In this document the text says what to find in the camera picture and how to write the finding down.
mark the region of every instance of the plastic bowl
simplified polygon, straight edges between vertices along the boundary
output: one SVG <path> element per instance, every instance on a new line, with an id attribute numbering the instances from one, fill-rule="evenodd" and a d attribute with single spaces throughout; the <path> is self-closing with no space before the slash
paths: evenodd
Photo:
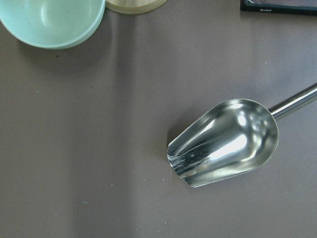
<path id="1" fill-rule="evenodd" d="M 0 0 L 0 20 L 26 44 L 65 49 L 94 33 L 105 4 L 105 0 Z"/>

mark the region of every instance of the mint green bowl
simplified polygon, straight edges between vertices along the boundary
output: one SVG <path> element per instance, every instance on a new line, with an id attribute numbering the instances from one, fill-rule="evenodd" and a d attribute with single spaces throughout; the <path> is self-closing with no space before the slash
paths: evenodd
<path id="1" fill-rule="evenodd" d="M 94 33 L 105 4 L 105 0 L 0 0 L 0 20 L 26 44 L 65 49 Z"/>

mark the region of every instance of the metal scoop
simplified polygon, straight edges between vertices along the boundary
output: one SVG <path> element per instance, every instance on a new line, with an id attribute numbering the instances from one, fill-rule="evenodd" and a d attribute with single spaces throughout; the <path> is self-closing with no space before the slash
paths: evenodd
<path id="1" fill-rule="evenodd" d="M 317 83 L 270 109 L 248 99 L 222 102 L 168 145 L 167 158 L 191 187 L 249 172 L 276 149 L 276 121 L 315 99 Z"/>

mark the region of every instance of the metal handle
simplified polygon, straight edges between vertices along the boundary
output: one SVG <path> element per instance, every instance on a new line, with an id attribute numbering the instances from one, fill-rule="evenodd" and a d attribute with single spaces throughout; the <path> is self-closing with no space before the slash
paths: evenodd
<path id="1" fill-rule="evenodd" d="M 317 83 L 284 100 L 283 102 L 276 104 L 275 106 L 271 107 L 269 111 L 275 120 L 280 120 L 281 118 L 291 114 L 292 112 L 302 108 L 316 99 Z"/>

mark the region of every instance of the gray table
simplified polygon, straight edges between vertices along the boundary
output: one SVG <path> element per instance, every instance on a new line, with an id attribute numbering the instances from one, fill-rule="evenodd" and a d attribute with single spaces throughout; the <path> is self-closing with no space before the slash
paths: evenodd
<path id="1" fill-rule="evenodd" d="M 0 26 L 1 238 L 314 238 L 317 103 L 279 121 L 270 161 L 190 188 L 166 144 L 232 98 L 270 107 L 316 82 L 317 18 L 169 0 L 106 11 L 86 42 Z"/>

